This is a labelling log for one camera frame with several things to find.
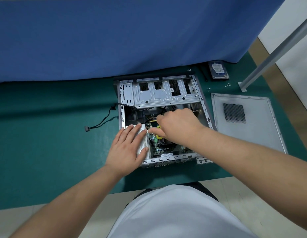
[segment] black pants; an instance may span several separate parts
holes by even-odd
[[[199,190],[200,192],[203,192],[204,194],[212,197],[214,200],[218,199],[213,195],[207,188],[205,188],[200,182],[191,182],[191,183],[186,183],[186,184],[180,184],[180,185],[186,185],[186,186],[191,186],[192,188],[195,188]],[[150,192],[152,189],[146,189],[143,192],[141,192],[139,195],[137,195],[134,199],[138,198],[139,196],[143,195],[144,193]]]

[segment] shirt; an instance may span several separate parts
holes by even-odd
[[[189,186],[147,192],[124,209],[108,238],[257,237],[220,202]]]

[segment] white floor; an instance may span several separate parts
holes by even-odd
[[[234,177],[201,182],[250,230],[263,237],[307,237],[298,227]],[[108,195],[97,208],[80,238],[103,238],[126,204],[141,190]],[[0,210],[0,238],[6,238],[43,205]]]

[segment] metal pole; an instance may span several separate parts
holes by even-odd
[[[297,44],[303,37],[307,35],[307,19],[290,34],[262,64],[260,64],[251,74],[245,78],[244,81],[239,82],[239,87],[242,92],[246,92],[246,88],[252,84],[261,74],[270,68],[279,58],[286,54],[295,44]]]

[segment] green table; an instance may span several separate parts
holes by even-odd
[[[240,91],[237,82],[256,68],[248,53],[239,63],[226,64],[229,81],[205,82],[194,65],[167,71],[188,68],[196,72],[210,108],[211,92],[269,97],[289,154],[307,161],[305,147],[265,80],[259,78],[247,93]],[[48,203],[102,167],[119,129],[118,112],[112,111],[101,128],[85,132],[84,126],[99,123],[115,102],[112,78],[1,83],[0,209]],[[216,164],[194,161],[139,168],[111,193],[228,176]]]

